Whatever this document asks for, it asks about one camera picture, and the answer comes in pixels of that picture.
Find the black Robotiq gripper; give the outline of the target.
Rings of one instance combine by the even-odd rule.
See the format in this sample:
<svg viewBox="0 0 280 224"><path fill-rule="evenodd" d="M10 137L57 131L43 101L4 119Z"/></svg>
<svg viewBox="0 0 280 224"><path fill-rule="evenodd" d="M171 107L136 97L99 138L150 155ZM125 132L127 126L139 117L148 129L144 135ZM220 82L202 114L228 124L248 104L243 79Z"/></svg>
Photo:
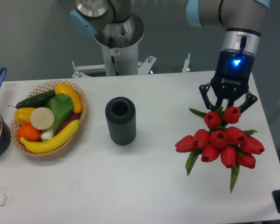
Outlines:
<svg viewBox="0 0 280 224"><path fill-rule="evenodd" d="M254 57L231 51L221 51L214 77L210 83L199 86L199 91L207 109L216 111L222 106L224 99L233 103L245 94L245 101L239 106L240 112L245 112L257 102L257 96L249 90L249 77L254 63ZM213 89L217 100L212 104L208 91Z"/></svg>

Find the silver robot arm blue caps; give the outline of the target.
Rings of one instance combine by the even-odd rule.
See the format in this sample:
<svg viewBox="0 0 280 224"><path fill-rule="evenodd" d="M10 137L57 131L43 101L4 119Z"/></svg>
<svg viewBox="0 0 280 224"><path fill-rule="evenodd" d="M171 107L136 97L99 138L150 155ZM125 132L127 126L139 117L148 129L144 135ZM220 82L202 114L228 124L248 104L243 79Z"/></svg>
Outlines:
<svg viewBox="0 0 280 224"><path fill-rule="evenodd" d="M207 109L215 111L223 100L233 106L240 97L241 112L257 98L248 81L258 49L267 0L190 0L188 22L196 27L222 26L226 29L214 77L199 90ZM128 0L78 0L70 12L76 28L94 38L102 48L108 76L138 75L138 44L144 35L141 18L131 11Z"/></svg>

